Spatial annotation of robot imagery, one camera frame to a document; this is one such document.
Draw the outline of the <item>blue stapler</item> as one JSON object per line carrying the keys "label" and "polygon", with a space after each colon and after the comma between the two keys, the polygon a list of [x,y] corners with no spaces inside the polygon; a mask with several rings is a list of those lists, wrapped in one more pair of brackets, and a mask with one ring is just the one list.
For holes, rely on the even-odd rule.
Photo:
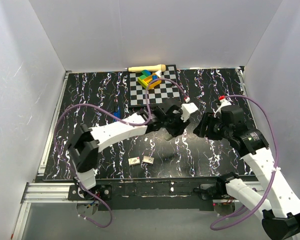
{"label": "blue stapler", "polygon": [[120,114],[120,107],[119,106],[115,106],[113,108],[113,115],[117,118],[121,118],[121,114]]}

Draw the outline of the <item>grey beige stapler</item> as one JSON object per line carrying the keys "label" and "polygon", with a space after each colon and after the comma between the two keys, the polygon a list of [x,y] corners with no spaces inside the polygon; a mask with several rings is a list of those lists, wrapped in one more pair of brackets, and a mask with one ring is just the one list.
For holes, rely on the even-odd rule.
{"label": "grey beige stapler", "polygon": [[170,140],[172,140],[173,138],[174,138],[174,136],[172,136],[172,135],[169,134],[169,133],[166,133],[165,136],[164,136],[164,139],[165,139],[166,141],[170,141]]}

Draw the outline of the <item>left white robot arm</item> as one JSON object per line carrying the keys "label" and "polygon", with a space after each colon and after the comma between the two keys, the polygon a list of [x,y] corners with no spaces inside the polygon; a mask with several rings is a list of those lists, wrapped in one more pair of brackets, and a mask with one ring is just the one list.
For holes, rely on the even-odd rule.
{"label": "left white robot arm", "polygon": [[98,154],[104,149],[125,139],[143,136],[160,129],[165,129],[170,138],[176,138],[183,134],[190,124],[191,114],[197,110],[193,102],[180,104],[168,99],[152,109],[140,110],[111,124],[97,127],[82,124],[76,127],[67,150],[74,163],[79,194],[85,200],[96,196],[94,170],[98,165]]}

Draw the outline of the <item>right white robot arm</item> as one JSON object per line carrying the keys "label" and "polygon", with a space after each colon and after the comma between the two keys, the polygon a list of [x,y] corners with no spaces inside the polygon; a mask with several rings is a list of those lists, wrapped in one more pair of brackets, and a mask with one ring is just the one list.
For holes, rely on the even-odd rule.
{"label": "right white robot arm", "polygon": [[272,240],[284,240],[300,233],[300,199],[276,166],[263,134],[247,127],[244,111],[239,106],[224,105],[219,116],[205,112],[193,133],[209,140],[228,140],[264,190],[263,194],[257,193],[231,172],[217,179],[216,192],[220,198],[239,200],[261,220],[265,233]]}

